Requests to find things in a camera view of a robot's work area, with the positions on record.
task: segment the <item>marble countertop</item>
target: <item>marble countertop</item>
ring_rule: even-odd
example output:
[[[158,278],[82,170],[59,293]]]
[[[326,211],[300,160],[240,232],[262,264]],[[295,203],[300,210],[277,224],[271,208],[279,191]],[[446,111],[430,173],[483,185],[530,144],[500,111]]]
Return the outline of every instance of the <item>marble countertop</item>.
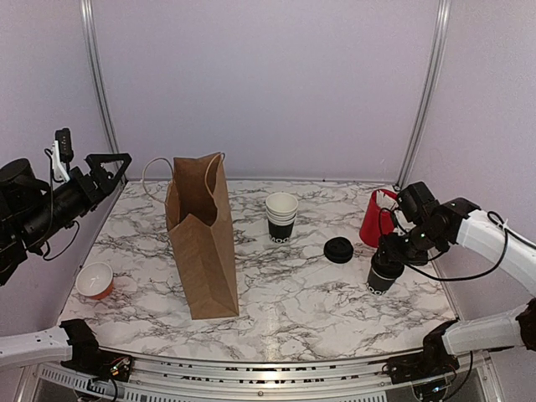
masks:
[[[148,187],[165,197],[165,182]],[[361,243],[358,229],[371,192],[380,187],[229,181],[240,316],[193,321],[163,205],[140,183],[128,183],[86,261],[110,264],[116,288],[101,301],[73,289],[59,320],[84,318],[104,347],[179,358],[307,361],[419,348],[454,313],[441,284],[410,270],[383,296],[367,291],[374,249]],[[284,245],[269,240],[265,219],[265,197],[276,191],[300,199]],[[354,244],[346,264],[323,256],[323,245],[335,236]]]

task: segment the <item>paper bag handle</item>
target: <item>paper bag handle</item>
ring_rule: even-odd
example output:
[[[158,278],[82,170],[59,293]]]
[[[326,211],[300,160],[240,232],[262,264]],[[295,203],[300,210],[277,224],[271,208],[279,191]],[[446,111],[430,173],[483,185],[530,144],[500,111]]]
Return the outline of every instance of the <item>paper bag handle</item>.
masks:
[[[147,165],[145,165],[145,167],[143,168],[143,172],[142,172],[142,187],[143,187],[143,191],[145,191],[145,194],[147,194],[150,198],[154,199],[155,201],[158,201],[160,204],[166,205],[165,201],[162,201],[161,199],[156,198],[154,195],[150,194],[149,190],[145,186],[145,173],[147,172],[147,169],[149,168],[149,166],[151,166],[156,161],[165,161],[168,164],[169,169],[171,170],[171,177],[173,178],[173,166],[171,165],[171,163],[165,157],[155,157]]]
[[[209,170],[210,170],[210,167],[212,166],[212,162],[214,162],[216,160],[216,158],[219,157],[220,155],[223,156],[222,161],[225,160],[225,152],[218,152],[211,159],[211,161],[209,162],[209,165],[207,166],[207,170],[204,173],[204,186],[207,189],[207,193],[209,193],[210,197],[212,197],[212,198],[214,198],[214,194],[212,194],[212,192],[210,191],[210,187],[209,187]]]

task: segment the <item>gray marble vein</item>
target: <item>gray marble vein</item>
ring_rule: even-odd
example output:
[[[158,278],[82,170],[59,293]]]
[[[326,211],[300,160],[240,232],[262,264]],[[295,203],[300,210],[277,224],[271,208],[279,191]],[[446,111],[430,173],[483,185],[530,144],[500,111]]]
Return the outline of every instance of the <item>gray marble vein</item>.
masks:
[[[149,183],[164,198],[167,184]],[[102,346],[180,358],[306,361],[398,352],[454,314],[440,284],[406,270],[383,296],[365,286],[374,249],[358,228],[376,184],[230,181],[240,316],[193,321],[165,227],[163,205],[129,183],[87,263],[115,272],[102,301],[74,289],[60,321],[84,318]],[[300,200],[291,241],[268,238],[265,197]],[[335,236],[355,247],[347,264],[323,256]]]

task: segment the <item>marble table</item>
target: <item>marble table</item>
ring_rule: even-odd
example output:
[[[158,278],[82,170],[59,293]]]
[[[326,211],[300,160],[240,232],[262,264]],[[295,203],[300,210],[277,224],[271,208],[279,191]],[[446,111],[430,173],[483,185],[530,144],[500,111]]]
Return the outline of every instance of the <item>marble table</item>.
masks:
[[[148,187],[164,198],[165,182]],[[116,288],[102,301],[74,289],[59,320],[84,318],[101,346],[179,358],[312,361],[419,348],[424,335],[454,313],[441,284],[410,270],[387,294],[368,292],[374,249],[361,243],[358,230],[371,192],[380,187],[229,181],[240,316],[193,321],[163,205],[146,196],[140,183],[128,183],[86,261],[110,264]],[[264,199],[275,191],[300,199],[292,238],[284,245],[268,238]],[[323,245],[335,236],[354,244],[346,264],[323,256]]]

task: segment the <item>white wall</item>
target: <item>white wall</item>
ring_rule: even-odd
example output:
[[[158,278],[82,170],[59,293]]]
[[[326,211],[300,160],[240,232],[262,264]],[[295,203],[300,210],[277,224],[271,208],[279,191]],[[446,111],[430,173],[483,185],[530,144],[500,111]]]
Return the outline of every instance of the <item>white wall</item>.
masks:
[[[453,2],[446,54],[411,181],[441,201],[463,196],[496,210],[536,240],[536,2]],[[449,276],[490,263],[453,248],[440,259]],[[465,318],[530,300],[502,272],[451,285]],[[526,350],[493,354],[506,401],[534,400],[536,359]]]
[[[132,177],[153,157],[220,150],[234,178],[396,180],[437,1],[94,4]],[[150,176],[167,178],[168,167]]]
[[[87,153],[108,152],[90,80],[79,2],[2,0],[0,4],[0,165],[26,157],[48,181],[54,131],[69,127],[75,165],[87,172]],[[0,287],[0,336],[55,324],[78,265],[108,203],[80,221],[73,246],[54,262],[32,256]],[[62,250],[72,232],[52,240]],[[0,373],[0,400],[13,400],[16,373]]]

